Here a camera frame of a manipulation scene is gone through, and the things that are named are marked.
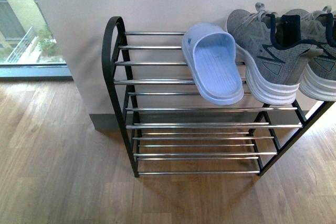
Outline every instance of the light blue slipper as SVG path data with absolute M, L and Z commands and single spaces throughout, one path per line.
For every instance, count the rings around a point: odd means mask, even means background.
M 182 50 L 201 96 L 217 105 L 238 102 L 244 95 L 236 66 L 234 38 L 219 26 L 203 22 L 183 36 Z

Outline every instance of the chrome bar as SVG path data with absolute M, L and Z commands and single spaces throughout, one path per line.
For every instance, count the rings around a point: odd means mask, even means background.
M 273 139 L 273 136 L 238 136 L 238 137 L 211 137 L 211 136 L 197 136 L 197 137 L 134 137 L 137 141 L 156 141 L 156 140 L 260 140 Z
M 156 147 L 243 147 L 254 146 L 254 144 L 151 144 L 139 145 L 139 147 L 156 148 Z
M 114 81 L 115 85 L 194 85 L 193 79 L 139 79 Z
M 139 172 L 139 175 L 181 175 L 181 174 L 258 174 L 258 170 L 238 171 L 238 170 L 224 170 L 217 172 Z
M 125 35 L 178 35 L 183 36 L 185 34 L 184 31 L 126 31 L 124 32 Z
M 181 46 L 119 46 L 120 50 L 181 50 Z
M 139 157 L 138 160 L 161 161 L 161 160 L 231 160 L 231 159 L 258 159 L 258 157 Z
M 221 129 L 221 128 L 227 128 L 227 129 L 238 129 L 238 128 L 250 128 L 250 129 L 258 129 L 258 128 L 289 128 L 289 129 L 295 129 L 295 128 L 302 128 L 302 124 L 275 124 L 275 125 L 268 125 L 263 123 L 250 123 L 246 125 L 238 125 L 238 124 L 205 124 L 205 123 L 199 123 L 199 124 L 151 124 L 151 123 L 142 123 L 142 124 L 135 124 L 135 125 L 127 125 L 127 129 Z
M 134 157 L 159 157 L 159 156 L 260 156 L 277 155 L 277 152 L 207 152 L 207 153 L 134 153 Z
M 187 62 L 134 62 L 134 61 L 117 61 L 116 66 L 188 66 Z M 237 66 L 245 65 L 242 61 L 236 62 Z
M 247 135 L 248 132 L 142 132 L 142 135 Z
M 260 111 L 276 111 L 276 110 L 297 110 L 295 107 L 288 108 L 126 108 L 127 111 L 140 113 L 172 113 L 172 112 L 260 112 Z
M 118 61 L 116 66 L 188 66 L 186 62 L 133 62 Z
M 198 92 L 129 92 L 129 95 L 199 95 Z

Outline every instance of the sneaker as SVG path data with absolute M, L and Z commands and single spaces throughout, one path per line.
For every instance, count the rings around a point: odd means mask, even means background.
M 336 101 L 336 12 L 326 6 L 322 11 L 294 9 L 287 14 L 300 15 L 302 37 L 316 40 L 323 49 L 304 69 L 300 91 L 316 100 Z
M 236 40 L 237 55 L 246 64 L 246 80 L 254 97 L 273 105 L 291 104 L 300 76 L 318 55 L 314 40 L 302 40 L 299 15 L 283 15 L 256 4 L 257 13 L 234 10 L 225 30 Z

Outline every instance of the shoe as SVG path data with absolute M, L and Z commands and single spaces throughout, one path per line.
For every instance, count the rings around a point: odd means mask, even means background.
M 182 50 L 205 100 L 228 105 L 243 97 L 243 84 L 235 62 L 235 40 L 229 33 L 212 23 L 196 24 L 183 36 Z
M 302 37 L 316 40 L 323 49 L 304 69 L 300 91 L 316 100 L 336 101 L 336 12 L 326 6 L 322 11 L 294 9 L 287 14 L 300 15 Z
M 256 4 L 257 13 L 234 10 L 225 30 L 236 40 L 246 64 L 246 80 L 254 97 L 273 105 L 291 104 L 308 61 L 318 55 L 314 40 L 302 40 L 300 16 L 283 15 Z

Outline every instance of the glass window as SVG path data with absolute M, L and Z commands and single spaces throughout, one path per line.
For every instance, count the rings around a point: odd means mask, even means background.
M 0 66 L 65 64 L 35 0 L 0 0 Z

